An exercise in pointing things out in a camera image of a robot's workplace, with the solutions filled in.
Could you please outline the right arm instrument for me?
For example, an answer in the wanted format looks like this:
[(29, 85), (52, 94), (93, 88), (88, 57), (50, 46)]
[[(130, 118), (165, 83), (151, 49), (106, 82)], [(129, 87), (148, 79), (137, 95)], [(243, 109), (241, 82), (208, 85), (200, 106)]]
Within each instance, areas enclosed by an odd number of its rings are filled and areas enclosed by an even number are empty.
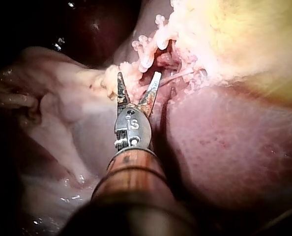
[(120, 108), (115, 122), (115, 147), (117, 151), (124, 148), (149, 148), (151, 127), (146, 115), (133, 104)]

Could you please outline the right arm instrument jaw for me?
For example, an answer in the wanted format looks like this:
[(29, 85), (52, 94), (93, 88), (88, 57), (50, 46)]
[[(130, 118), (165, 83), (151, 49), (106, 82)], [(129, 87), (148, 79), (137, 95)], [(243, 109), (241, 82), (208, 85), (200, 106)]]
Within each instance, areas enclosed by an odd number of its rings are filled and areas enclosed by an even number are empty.
[(130, 99), (125, 86), (123, 74), (118, 72), (117, 74), (117, 104), (127, 105), (130, 103)]
[(160, 85), (161, 77), (162, 74), (160, 72), (157, 71), (154, 72), (154, 75), (150, 81), (150, 84), (146, 92), (144, 93), (143, 97), (138, 103), (138, 108), (145, 114), (147, 118), (149, 118), (151, 115), (156, 100), (158, 88)]

